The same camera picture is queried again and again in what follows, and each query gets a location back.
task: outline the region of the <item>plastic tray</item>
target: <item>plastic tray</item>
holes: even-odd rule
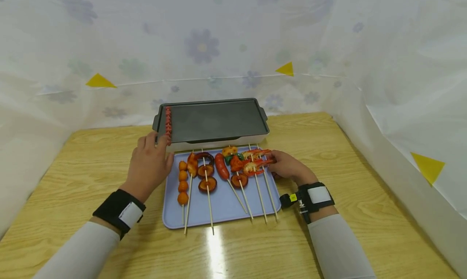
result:
[[[239,152],[244,152],[248,150],[248,147],[238,147]],[[206,150],[206,152],[211,153],[215,156],[217,153],[221,152],[221,149],[218,150]],[[162,221],[164,225],[169,229],[179,229],[183,228],[182,220],[182,206],[177,202],[178,197],[178,163],[181,160],[185,162],[188,159],[190,152],[179,153],[174,157],[174,164],[172,166],[172,171],[167,177],[167,183],[165,186],[165,198],[164,198],[164,207],[162,214]],[[279,200],[279,192],[277,192],[276,183],[272,177],[272,174],[266,169],[265,171],[269,188],[271,190],[271,195],[274,200],[274,205],[276,206],[276,211],[279,211],[281,203]],[[237,197],[232,191],[231,187],[219,177],[217,170],[214,170],[213,177],[217,180],[216,189],[210,193],[211,198],[211,208],[212,208],[212,221],[214,223],[220,223],[222,221],[230,221],[242,218],[249,218],[250,215],[243,211],[242,206],[240,205]],[[193,178],[193,189],[191,189],[191,202],[190,202],[190,213],[188,216],[188,226],[197,226],[203,224],[211,224],[209,217],[209,205],[207,199],[207,193],[202,193],[198,190],[198,184],[201,181],[199,177]],[[264,204],[264,209],[266,214],[274,214],[272,207],[271,199],[268,193],[268,188],[265,184],[265,178],[263,174],[258,175],[258,183],[261,190],[261,196]],[[244,187],[246,199],[250,206],[251,212],[254,217],[263,215],[261,208],[260,197],[258,194],[258,187],[256,186],[255,177],[250,177],[248,185]],[[243,198],[242,190],[236,189],[237,195],[242,201],[243,205],[246,208],[245,199]]]

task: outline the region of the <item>arm sleeve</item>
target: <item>arm sleeve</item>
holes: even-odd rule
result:
[[[376,278],[365,252],[341,215],[308,224],[320,269],[326,279]]]
[[[33,279],[97,278],[119,241],[119,235],[113,230],[89,221],[50,258]]]

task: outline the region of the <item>red sausage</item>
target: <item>red sausage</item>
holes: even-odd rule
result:
[[[214,161],[216,163],[216,169],[217,172],[219,173],[220,177],[223,180],[228,180],[230,177],[230,172],[228,171],[227,167],[225,166],[224,162],[224,156],[221,153],[216,154],[216,157],[214,158]]]

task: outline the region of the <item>white curtain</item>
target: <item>white curtain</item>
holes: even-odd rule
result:
[[[270,115],[332,114],[467,276],[466,7],[0,0],[0,234],[71,132],[150,124],[165,102],[256,97]],[[87,86],[96,74],[116,88]]]

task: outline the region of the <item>green pepper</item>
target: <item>green pepper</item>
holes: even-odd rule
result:
[[[241,153],[227,155],[226,157],[224,157],[226,165],[230,165],[230,160],[233,158],[234,155],[238,156],[239,160],[244,160],[243,155]]]

